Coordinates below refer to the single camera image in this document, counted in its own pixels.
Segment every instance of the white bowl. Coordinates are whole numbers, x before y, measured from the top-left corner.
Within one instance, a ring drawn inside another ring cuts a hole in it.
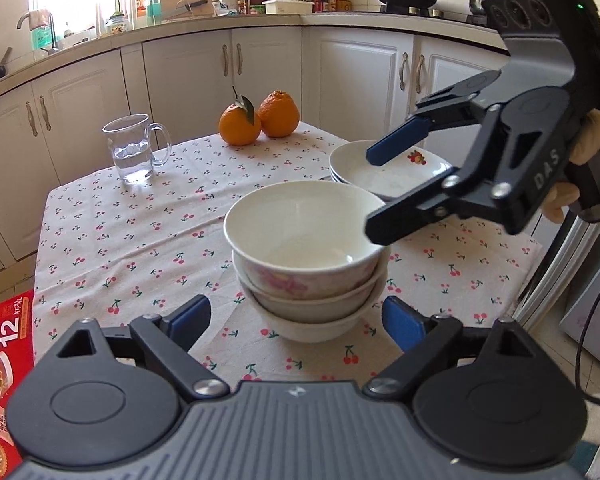
[[[270,313],[298,323],[327,323],[347,317],[365,303],[378,278],[386,272],[390,255],[391,247],[385,247],[380,253],[376,271],[367,282],[358,288],[335,298],[311,301],[280,300],[280,298],[258,290],[247,278],[240,265],[235,263],[235,259],[232,261],[234,262],[235,273],[240,282],[253,293],[256,301]]]
[[[298,180],[243,196],[224,218],[237,265],[259,290],[286,300],[345,294],[374,273],[382,246],[365,220],[384,203],[353,186]]]
[[[251,305],[258,311],[263,319],[266,320],[269,328],[275,330],[281,337],[298,341],[299,343],[321,343],[336,339],[342,334],[351,330],[362,316],[369,313],[373,304],[382,294],[386,286],[387,272],[386,270],[376,281],[371,295],[366,299],[365,303],[357,309],[353,314],[328,323],[296,323],[287,319],[282,319],[272,313],[258,303],[253,293],[243,283],[245,296],[251,300]]]
[[[333,150],[329,167],[334,179],[366,189],[390,202],[451,168],[445,159],[417,146],[384,166],[372,166],[366,161],[366,150],[375,143],[375,140],[356,140]]]

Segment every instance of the red box with food picture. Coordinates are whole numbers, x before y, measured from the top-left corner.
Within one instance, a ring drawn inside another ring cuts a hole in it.
[[[20,462],[4,421],[11,393],[33,368],[31,303],[33,291],[0,303],[0,478]]]

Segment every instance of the tile floor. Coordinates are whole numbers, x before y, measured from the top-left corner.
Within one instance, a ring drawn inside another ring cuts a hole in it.
[[[0,272],[0,302],[34,288],[36,255],[32,254]],[[564,334],[558,322],[564,315],[566,295],[563,295],[535,326],[531,335],[540,343],[565,375],[574,380],[576,342]],[[580,360],[580,384],[590,394],[600,393],[600,362],[584,351]]]

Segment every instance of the cherry print tablecloth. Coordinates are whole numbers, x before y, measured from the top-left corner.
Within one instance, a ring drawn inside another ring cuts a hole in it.
[[[366,381],[400,354],[380,319],[388,294],[426,315],[491,325],[515,300],[539,246],[479,219],[450,218],[394,244],[382,297],[331,342],[285,340],[250,307],[222,233],[225,213],[261,186],[327,177],[328,153],[344,142],[302,123],[286,139],[261,136],[244,148],[209,136],[174,146],[145,184],[124,186],[110,168],[53,190],[36,266],[36,359],[76,319],[124,325],[200,293],[211,301],[212,320],[190,353],[232,385],[243,378]]]

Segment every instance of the metal door handle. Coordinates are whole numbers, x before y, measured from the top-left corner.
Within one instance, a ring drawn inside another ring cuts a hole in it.
[[[40,96],[40,107],[42,108],[42,118],[45,120],[46,130],[50,132],[51,124],[49,123],[49,114],[46,113],[45,98],[42,97],[42,95]]]
[[[422,91],[422,87],[420,86],[420,72],[422,72],[422,66],[424,65],[424,56],[420,54],[418,58],[418,67],[416,69],[416,94],[419,94]]]
[[[402,64],[400,65],[400,72],[398,75],[400,76],[400,90],[404,90],[404,67],[407,66],[407,61],[409,60],[409,54],[406,52],[402,53]]]
[[[229,58],[226,54],[226,45],[222,46],[222,55],[224,56],[224,77],[229,75]]]
[[[242,74],[242,46],[238,43],[236,46],[238,50],[238,75]]]
[[[29,116],[29,126],[31,126],[31,131],[33,132],[33,136],[38,136],[38,131],[36,130],[36,121],[33,120],[33,112],[31,111],[31,103],[27,101],[27,115]]]

